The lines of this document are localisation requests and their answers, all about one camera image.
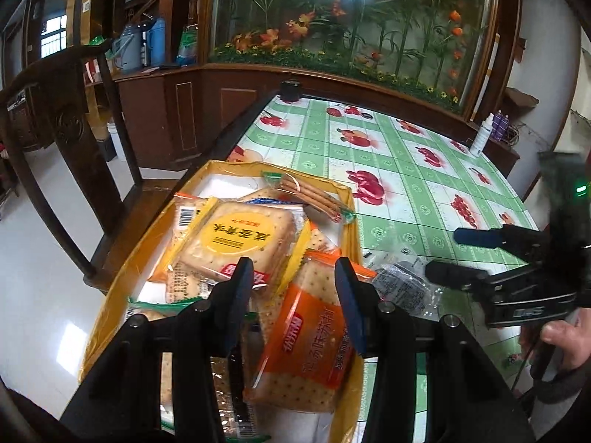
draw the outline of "chair backrest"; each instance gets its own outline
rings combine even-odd
[[[7,88],[0,91],[0,135],[8,151],[8,158],[37,213],[88,278],[95,275],[96,269],[68,235],[43,196],[11,126],[7,104],[26,88],[36,86],[40,89],[38,93],[41,96],[41,110],[44,114],[51,115],[46,121],[49,121],[57,148],[103,231],[108,236],[114,236],[125,215],[125,207],[86,120],[88,105],[82,63],[84,59],[98,61],[113,121],[134,185],[141,185],[142,178],[125,129],[119,94],[105,58],[105,52],[110,49],[111,43],[111,40],[106,40],[96,46],[75,45],[35,61],[20,72]]]

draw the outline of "black cable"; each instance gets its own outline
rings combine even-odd
[[[523,368],[525,368],[525,365],[527,364],[527,360],[530,359],[531,352],[534,350],[534,347],[538,344],[539,340],[540,340],[540,333],[538,333],[536,335],[536,337],[534,338],[534,341],[531,344],[530,349],[527,350],[527,353],[525,354],[525,358],[521,362],[521,366],[519,366],[519,371],[517,372],[517,376],[515,377],[515,380],[513,381],[513,384],[511,385],[511,393],[513,393],[513,391],[515,390],[515,387],[517,386],[519,378],[521,377],[521,373],[523,372]]]

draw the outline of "chair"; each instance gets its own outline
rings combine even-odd
[[[0,91],[0,135],[25,191],[43,223],[84,274],[89,286],[108,291],[114,276],[155,217],[176,180],[144,180],[125,129],[119,94],[105,58],[111,40],[75,45],[35,61]],[[134,184],[121,200],[85,114],[83,59],[96,59]],[[49,206],[16,137],[7,104],[25,88],[38,85],[39,113],[49,115],[57,148],[105,232],[90,261],[76,246]]]

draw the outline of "green checkered tablecloth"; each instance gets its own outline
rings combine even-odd
[[[433,131],[376,111],[322,100],[288,104],[273,99],[232,154],[324,176],[353,190],[362,248],[374,248],[391,227],[427,258],[458,261],[496,274],[521,266],[502,250],[453,241],[458,227],[487,230],[503,223],[536,229],[521,199],[484,155]],[[519,362],[518,328],[488,330],[480,307],[464,293],[446,291],[440,313],[455,313],[509,380]],[[375,377],[367,360],[361,440]],[[417,375],[415,440],[423,441],[427,382]]]

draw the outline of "white bottle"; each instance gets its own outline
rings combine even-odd
[[[492,131],[492,119],[494,115],[491,113],[488,118],[482,122],[478,133],[476,134],[476,138],[474,138],[474,143],[470,147],[470,154],[473,157],[479,157],[484,149],[486,142],[488,141],[488,137],[491,135]]]

